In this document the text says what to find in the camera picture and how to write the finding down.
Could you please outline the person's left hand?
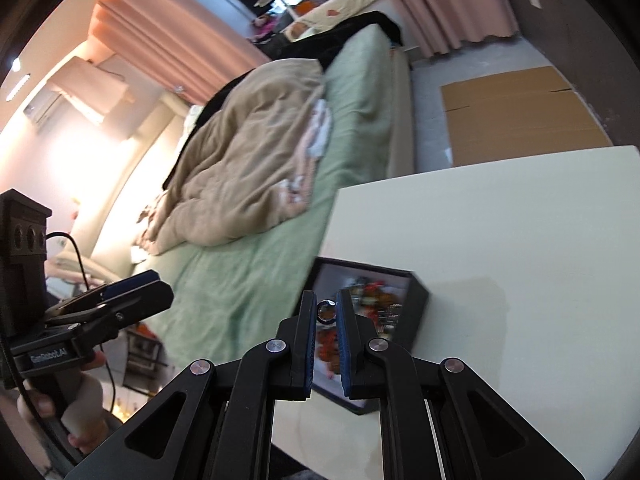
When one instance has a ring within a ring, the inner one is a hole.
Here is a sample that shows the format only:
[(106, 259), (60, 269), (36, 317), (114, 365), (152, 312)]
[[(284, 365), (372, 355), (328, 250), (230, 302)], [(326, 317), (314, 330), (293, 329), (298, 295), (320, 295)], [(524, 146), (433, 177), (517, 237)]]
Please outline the person's left hand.
[(80, 388), (62, 415), (56, 414), (54, 403), (48, 396), (35, 387), (27, 388), (38, 414), (43, 419), (58, 418), (68, 432), (68, 443), (84, 455), (93, 452), (122, 426), (122, 421), (103, 407), (101, 383), (88, 374), (88, 370), (105, 364), (106, 355), (102, 350), (96, 350), (93, 361), (82, 367)]

